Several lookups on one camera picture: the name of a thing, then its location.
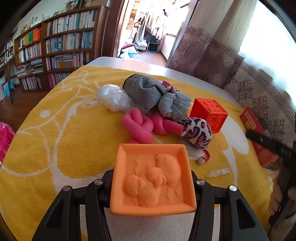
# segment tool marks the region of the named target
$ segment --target red box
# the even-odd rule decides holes
[[[205,119],[213,134],[219,132],[227,116],[227,111],[214,99],[196,98],[190,112],[190,117]]]
[[[251,129],[267,137],[274,138],[272,132],[268,127],[267,122],[263,118],[261,118],[256,112],[254,112],[250,107],[247,107],[243,111],[243,113],[240,115],[240,118],[246,129]],[[282,166],[281,158],[271,153],[266,148],[263,148],[261,145],[255,142],[252,143],[256,151],[258,161],[262,167],[276,171]]]

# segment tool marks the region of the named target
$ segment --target human hand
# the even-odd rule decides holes
[[[270,201],[268,205],[268,211],[270,215],[274,215],[279,208],[279,204],[283,198],[283,194],[281,192],[281,188],[279,186],[279,172],[275,175],[272,180],[274,186],[272,193],[270,195]],[[288,197],[294,201],[294,204],[290,211],[288,212],[286,218],[293,216],[296,213],[296,187],[291,187],[288,191]]]

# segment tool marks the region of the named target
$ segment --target red-orange toy cube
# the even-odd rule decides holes
[[[214,99],[196,98],[194,100],[190,117],[198,117],[205,119],[213,134],[216,134],[221,129],[228,113]]]

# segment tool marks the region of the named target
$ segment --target wooden bookcase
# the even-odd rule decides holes
[[[96,10],[96,17],[94,21],[94,27],[90,28],[78,28],[78,29],[73,29],[65,32],[60,32],[57,34],[51,34],[49,36],[46,35],[47,31],[47,24],[50,21],[53,21],[55,19],[58,19],[60,17],[65,17],[70,14],[75,14],[75,13],[80,13],[80,12],[88,12]],[[49,56],[55,56],[55,55],[60,55],[60,54],[67,54],[67,53],[78,53],[78,52],[89,52],[91,51],[92,53],[92,60],[98,58],[101,56],[101,49],[102,49],[102,41],[103,41],[103,34],[104,34],[104,28],[105,28],[105,22],[107,18],[107,12],[108,8],[105,6],[91,6],[91,7],[83,7],[79,9],[73,9],[68,12],[64,12],[58,15],[55,15],[51,18],[48,18],[41,23],[38,23],[34,25],[33,27],[29,28],[26,30],[24,33],[19,35],[15,40],[14,40],[14,52],[15,52],[15,66],[18,67],[20,64],[25,64],[28,62],[31,62],[36,59],[42,59],[42,67],[43,67],[43,72],[42,73],[29,73],[27,75],[19,76],[17,77],[20,81],[20,86],[23,92],[34,92],[34,91],[50,91],[50,83],[49,83],[49,78],[48,74],[53,74],[53,73],[71,73],[75,70],[78,69],[78,67],[73,67],[73,68],[60,68],[60,69],[51,69],[47,70],[47,65],[46,65],[46,57]],[[36,28],[41,28],[41,35],[40,39],[33,41],[24,47],[19,49],[19,40],[20,38],[24,37],[27,33],[31,32],[32,30]],[[85,31],[93,31],[93,37],[92,37],[92,47],[91,48],[79,48],[79,49],[73,49],[73,50],[65,50],[65,51],[59,51],[59,52],[53,52],[53,53],[46,53],[46,40],[50,39],[55,36],[60,36],[60,35],[65,35],[65,34],[70,34],[70,33],[78,33],[78,32],[85,32]],[[35,44],[41,42],[41,56],[38,56],[36,58],[31,58],[28,59],[24,62],[19,61],[19,51]],[[33,77],[33,76],[38,76],[41,84],[40,89],[30,89],[26,90],[25,87],[23,86],[22,79],[26,77]]]

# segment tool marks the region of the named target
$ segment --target wooden floor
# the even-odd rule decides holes
[[[48,92],[23,93],[20,87],[12,90],[13,104],[9,97],[0,102],[0,122],[10,125],[16,132],[30,111],[47,95]]]
[[[137,53],[134,60],[145,62],[149,64],[156,64],[165,67],[166,62],[164,61],[160,53],[151,53],[150,50],[143,52],[142,54]]]

